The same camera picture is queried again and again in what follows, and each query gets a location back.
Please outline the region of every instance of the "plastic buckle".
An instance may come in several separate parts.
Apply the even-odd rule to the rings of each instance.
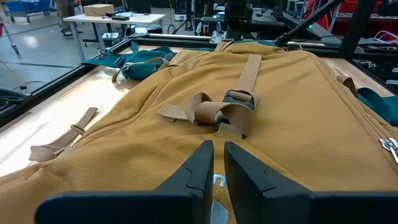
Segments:
[[[115,61],[114,64],[118,66],[119,68],[123,67],[124,63],[126,62],[127,59],[124,57],[118,57]]]
[[[236,91],[236,90],[228,90],[225,93],[223,102],[225,102],[225,103],[240,103],[240,104],[247,106],[248,108],[254,110],[254,98],[253,97],[251,97],[250,101],[240,101],[240,100],[233,98],[233,96],[231,96],[231,91],[240,93],[239,91]],[[221,115],[217,118],[217,125],[220,125],[221,122],[229,124],[228,118],[224,115]]]
[[[240,104],[247,106],[248,108],[254,110],[254,98],[253,97],[251,97],[250,101],[240,101],[240,100],[233,98],[233,96],[231,96],[231,91],[235,91],[235,90],[228,90],[225,93],[223,102],[225,102],[225,103],[240,103]]]

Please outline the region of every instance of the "floor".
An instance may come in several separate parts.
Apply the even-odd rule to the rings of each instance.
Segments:
[[[82,13],[81,9],[75,9],[75,12]],[[172,21],[174,12],[169,8],[152,8],[152,13],[166,15],[163,20],[165,34],[170,24],[178,25],[178,22]],[[33,16],[30,18],[30,23],[24,17],[15,17],[15,23],[12,23],[2,9],[0,9],[0,16],[20,52],[20,55],[16,55],[3,30],[0,37],[0,60],[4,61],[15,75],[0,64],[0,87],[20,91],[21,83],[32,82],[26,84],[25,92],[30,93],[80,63],[73,37],[65,38],[60,33],[59,18],[56,13],[47,17]],[[91,24],[78,24],[78,27],[83,31],[80,34],[81,39],[95,38]],[[106,32],[105,25],[100,26],[100,30]],[[187,32],[181,28],[177,34],[193,35],[193,31]],[[97,54],[99,44],[87,45],[87,47],[83,46],[85,56],[92,58]]]

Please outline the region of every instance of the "mustard yellow fabric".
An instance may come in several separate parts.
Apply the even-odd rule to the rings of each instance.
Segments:
[[[247,138],[156,115],[166,103],[184,105],[199,92],[222,101],[248,54],[262,55],[262,62],[254,87],[261,102]],[[315,55],[244,43],[224,52],[183,50],[170,63],[180,65],[131,90],[71,153],[0,178],[0,222],[33,223],[37,206],[60,192],[154,189],[207,139],[215,146],[215,174],[224,175],[224,142],[234,141],[310,190],[398,190],[398,166],[378,142],[397,133]],[[227,186],[215,185],[213,198],[236,223]]]

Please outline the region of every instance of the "backpack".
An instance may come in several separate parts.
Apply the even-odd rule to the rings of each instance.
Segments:
[[[154,190],[207,140],[216,179],[233,142],[312,191],[398,190],[398,165],[379,142],[397,131],[314,54],[240,43],[182,50],[170,64],[57,158],[1,177],[0,220],[32,223],[63,192]],[[213,186],[213,199],[226,214],[220,223],[236,223],[227,184]]]

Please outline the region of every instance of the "cardboard box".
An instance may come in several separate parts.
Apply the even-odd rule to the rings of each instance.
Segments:
[[[86,16],[105,16],[107,12],[113,12],[114,6],[112,4],[94,4],[84,6]]]

